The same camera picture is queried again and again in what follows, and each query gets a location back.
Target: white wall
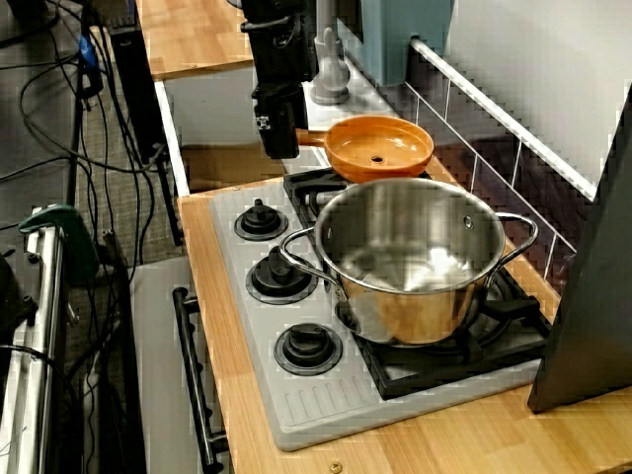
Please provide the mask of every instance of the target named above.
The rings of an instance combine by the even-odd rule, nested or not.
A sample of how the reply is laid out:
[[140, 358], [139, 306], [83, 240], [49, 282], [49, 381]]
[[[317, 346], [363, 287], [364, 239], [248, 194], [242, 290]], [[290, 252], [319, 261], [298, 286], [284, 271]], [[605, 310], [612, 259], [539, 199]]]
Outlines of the white wall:
[[630, 0], [455, 0], [445, 60], [597, 183], [632, 82]]

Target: butcher block counter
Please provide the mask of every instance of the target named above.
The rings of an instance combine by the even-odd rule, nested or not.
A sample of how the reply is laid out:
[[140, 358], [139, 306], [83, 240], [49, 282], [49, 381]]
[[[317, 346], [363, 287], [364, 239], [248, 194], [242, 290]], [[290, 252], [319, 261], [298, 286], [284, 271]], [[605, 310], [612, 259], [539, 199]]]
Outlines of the butcher block counter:
[[[435, 158], [427, 171], [455, 184]], [[230, 192], [182, 197], [179, 206], [237, 474], [582, 474], [632, 467], [632, 388], [535, 416], [525, 386], [298, 451], [279, 450], [208, 211], [213, 196]], [[522, 258], [508, 270], [553, 321], [557, 293]]]
[[253, 65], [241, 10], [226, 0], [138, 0], [149, 68], [165, 81]]

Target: stove knob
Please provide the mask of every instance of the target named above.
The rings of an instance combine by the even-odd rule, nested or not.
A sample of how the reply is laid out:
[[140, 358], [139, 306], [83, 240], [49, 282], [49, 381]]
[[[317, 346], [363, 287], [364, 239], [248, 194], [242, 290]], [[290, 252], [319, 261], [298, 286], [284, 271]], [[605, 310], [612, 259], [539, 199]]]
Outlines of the stove knob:
[[312, 275], [297, 270], [286, 262], [278, 247], [274, 247], [255, 267], [252, 284], [265, 296], [288, 297], [303, 291], [312, 279]]
[[299, 367], [316, 367], [329, 360], [334, 342], [317, 324], [296, 324], [290, 328], [283, 344], [285, 358]]
[[268, 261], [270, 262], [270, 271], [272, 272], [273, 280], [278, 284], [288, 284], [294, 276], [294, 272], [297, 272], [292, 265], [283, 259], [278, 247], [274, 247], [270, 250]]
[[278, 212], [255, 199], [255, 205], [246, 211], [241, 223], [242, 229], [255, 235], [265, 235], [277, 230], [281, 225]]

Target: pot handle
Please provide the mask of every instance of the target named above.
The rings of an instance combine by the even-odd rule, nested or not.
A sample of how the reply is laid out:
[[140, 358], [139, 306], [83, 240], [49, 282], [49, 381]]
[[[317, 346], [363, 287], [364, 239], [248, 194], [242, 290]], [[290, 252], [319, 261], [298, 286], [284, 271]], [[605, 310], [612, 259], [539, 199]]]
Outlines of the pot handle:
[[303, 230], [299, 230], [298, 232], [294, 232], [293, 234], [289, 234], [287, 237], [285, 237], [280, 244], [278, 244], [278, 250], [280, 252], [281, 257], [288, 262], [290, 265], [292, 265], [293, 267], [295, 267], [298, 270], [301, 270], [302, 272], [305, 272], [307, 274], [310, 274], [314, 277], [318, 277], [318, 278], [322, 278], [326, 281], [328, 281], [333, 287], [334, 287], [334, 291], [336, 293], [336, 296], [338, 297], [338, 299], [341, 302], [346, 302], [347, 301], [347, 294], [345, 293], [345, 289], [340, 285], [340, 283], [333, 278], [330, 275], [327, 275], [325, 272], [321, 272], [318, 269], [314, 269], [313, 267], [309, 267], [305, 264], [300, 263], [298, 260], [296, 260], [288, 251], [287, 251], [287, 246], [293, 242], [296, 239], [299, 239], [311, 232], [314, 231], [314, 227], [310, 227], [308, 229], [303, 229]]
[[500, 260], [498, 260], [496, 265], [492, 268], [492, 270], [487, 274], [487, 277], [485, 278], [485, 282], [483, 284], [485, 291], [489, 290], [490, 287], [492, 286], [492, 281], [494, 280], [494, 276], [496, 275], [496, 272], [500, 270], [502, 267], [504, 267], [506, 264], [508, 264], [510, 261], [512, 261], [515, 257], [517, 257], [522, 252], [524, 252], [526, 249], [528, 249], [531, 245], [533, 245], [533, 242], [535, 242], [535, 239], [537, 239], [537, 234], [538, 234], [537, 224], [533, 222], [531, 219], [529, 219], [528, 217], [525, 217], [519, 214], [512, 214], [510, 212], [497, 212], [496, 215], [501, 220], [519, 220], [520, 222], [528, 225], [529, 237], [524, 242], [522, 242], [518, 247], [516, 247], [511, 252], [509, 252], [504, 257], [502, 257]]
[[303, 128], [296, 129], [296, 139], [300, 146], [325, 146], [326, 131], [305, 130]]

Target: orange pan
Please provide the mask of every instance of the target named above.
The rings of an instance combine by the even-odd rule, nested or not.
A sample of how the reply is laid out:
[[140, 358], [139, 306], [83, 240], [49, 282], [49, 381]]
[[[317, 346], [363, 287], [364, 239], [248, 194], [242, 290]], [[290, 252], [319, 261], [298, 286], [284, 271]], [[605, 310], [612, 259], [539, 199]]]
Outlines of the orange pan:
[[325, 148], [332, 168], [353, 183], [419, 176], [435, 145], [409, 121], [383, 116], [344, 119], [327, 131], [296, 131], [298, 144]]

